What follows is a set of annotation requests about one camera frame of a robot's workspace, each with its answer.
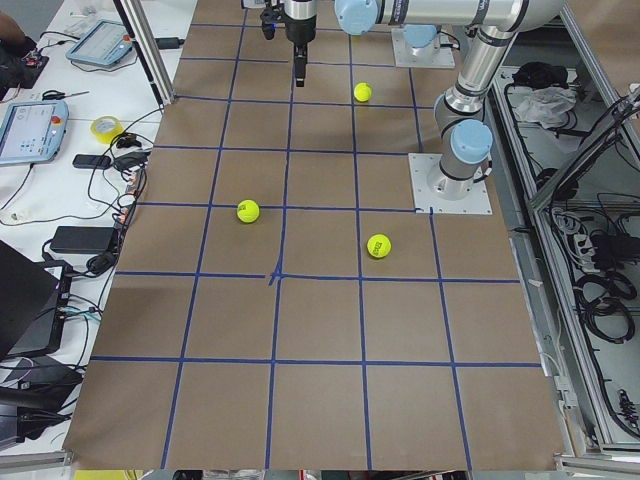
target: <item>ball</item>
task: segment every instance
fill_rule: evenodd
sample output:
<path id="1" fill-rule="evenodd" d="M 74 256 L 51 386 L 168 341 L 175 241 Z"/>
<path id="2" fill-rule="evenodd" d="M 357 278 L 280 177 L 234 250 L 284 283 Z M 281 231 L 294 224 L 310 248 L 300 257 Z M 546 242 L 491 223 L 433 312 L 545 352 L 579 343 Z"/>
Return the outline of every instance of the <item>ball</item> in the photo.
<path id="1" fill-rule="evenodd" d="M 391 240 L 382 233 L 376 233 L 367 241 L 367 250 L 373 258 L 384 258 L 391 252 Z"/>
<path id="2" fill-rule="evenodd" d="M 253 223 L 260 216 L 260 207 L 253 200 L 243 200 L 238 204 L 236 215 L 243 223 Z"/>
<path id="3" fill-rule="evenodd" d="M 371 99 L 371 95 L 373 94 L 373 89 L 371 85 L 366 82 L 361 82 L 356 85 L 356 88 L 353 89 L 353 96 L 359 102 L 368 102 Z"/>

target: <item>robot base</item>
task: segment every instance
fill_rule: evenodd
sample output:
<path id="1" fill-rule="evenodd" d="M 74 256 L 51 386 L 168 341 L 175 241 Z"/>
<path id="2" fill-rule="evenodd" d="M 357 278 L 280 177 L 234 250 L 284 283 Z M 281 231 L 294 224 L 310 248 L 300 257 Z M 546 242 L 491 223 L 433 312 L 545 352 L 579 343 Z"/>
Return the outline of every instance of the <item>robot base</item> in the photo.
<path id="1" fill-rule="evenodd" d="M 461 215 L 491 215 L 491 203 L 484 182 L 472 183 L 471 191 L 461 200 L 445 200 L 431 190 L 427 183 L 427 175 L 434 165 L 440 161 L 440 154 L 409 154 L 411 184 L 413 186 L 413 202 L 419 213 L 451 213 Z"/>
<path id="2" fill-rule="evenodd" d="M 391 29 L 393 53 L 396 59 L 396 67 L 414 68 L 455 68 L 451 48 L 434 48 L 428 45 L 425 48 L 414 49 L 404 40 L 401 28 Z M 442 43 L 449 43 L 445 35 L 440 35 Z"/>

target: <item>white desk surface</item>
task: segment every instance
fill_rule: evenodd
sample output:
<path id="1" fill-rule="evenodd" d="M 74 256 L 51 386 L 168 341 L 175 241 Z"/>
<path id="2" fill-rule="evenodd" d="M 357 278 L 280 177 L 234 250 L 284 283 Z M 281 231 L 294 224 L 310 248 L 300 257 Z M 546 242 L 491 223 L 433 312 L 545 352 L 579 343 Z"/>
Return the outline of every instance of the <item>white desk surface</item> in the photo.
<path id="1" fill-rule="evenodd" d="M 191 23 L 191 17 L 197 0 L 146 0 L 143 6 L 147 18 L 156 37 L 185 38 Z M 48 30 L 63 32 L 67 27 L 78 22 L 72 12 L 77 13 L 73 0 L 65 0 Z M 117 20 L 115 12 L 98 12 L 99 18 Z M 45 35 L 38 46 L 47 45 L 49 40 L 57 41 L 63 37 Z M 87 185 L 91 175 L 90 170 L 79 170 L 72 166 L 73 158 L 78 153 L 99 154 L 105 150 L 105 145 L 99 143 L 90 132 L 91 122 L 102 115 L 118 117 L 126 127 L 136 118 L 156 108 L 156 100 L 151 92 L 146 76 L 138 61 L 135 65 L 114 72 L 83 72 L 72 66 L 65 58 L 70 44 L 54 46 L 46 49 L 50 57 L 49 64 L 38 79 L 35 88 L 22 90 L 12 100 L 39 100 L 45 90 L 55 89 L 67 93 L 89 90 L 91 93 L 72 97 L 66 100 L 69 105 L 69 121 L 66 134 L 58 155 L 52 162 L 37 164 L 31 175 L 13 202 L 0 211 L 0 218 L 5 223 L 22 223 L 33 220 L 46 220 L 63 215 L 78 217 L 93 217 L 105 210 L 105 206 L 89 200 Z M 180 58 L 181 50 L 165 50 L 161 52 L 165 66 L 171 78 Z M 131 62 L 135 56 L 129 54 L 123 61 Z M 11 98 L 9 91 L 5 99 Z M 4 116 L 10 102 L 0 104 L 0 117 Z M 137 124 L 133 131 L 153 140 L 158 131 L 161 115 L 156 113 Z M 0 167 L 0 204 L 4 203 L 17 189 L 24 179 L 28 165 L 14 165 Z M 124 190 L 125 184 L 118 172 L 109 170 L 107 177 Z M 96 172 L 92 186 L 92 195 L 107 202 L 113 201 L 116 192 L 102 178 L 102 172 Z M 34 223 L 18 226 L 0 225 L 0 238 L 16 250 L 34 261 L 41 260 L 42 244 L 51 238 L 59 225 L 113 225 L 111 212 L 100 218 L 81 220 L 65 218 L 55 222 Z M 89 256 L 66 255 L 64 260 L 74 267 L 82 269 Z M 108 274 L 97 279 L 78 279 L 72 284 L 71 291 L 97 301 Z M 85 341 L 86 325 L 82 318 L 69 320 L 65 323 L 61 348 L 52 355 L 61 363 L 86 364 L 91 354 L 98 325 L 89 321 L 89 341 L 83 359 L 78 356 Z M 69 413 L 69 407 L 62 413 Z M 25 443 L 3 450 L 0 455 L 18 455 L 26 453 L 45 453 L 62 448 L 69 422 L 64 422 L 47 429 L 37 440 L 27 440 Z"/>

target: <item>yellow tape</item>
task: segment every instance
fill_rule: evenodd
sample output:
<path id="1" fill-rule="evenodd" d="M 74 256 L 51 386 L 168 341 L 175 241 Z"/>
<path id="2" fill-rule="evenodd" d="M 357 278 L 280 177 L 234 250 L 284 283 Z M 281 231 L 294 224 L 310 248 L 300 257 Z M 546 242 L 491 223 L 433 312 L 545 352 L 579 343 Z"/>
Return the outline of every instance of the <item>yellow tape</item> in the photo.
<path id="1" fill-rule="evenodd" d="M 93 133 L 100 143 L 110 144 L 116 135 L 124 132 L 124 128 L 116 117 L 107 115 L 105 117 L 96 118 L 91 124 L 91 133 Z"/>

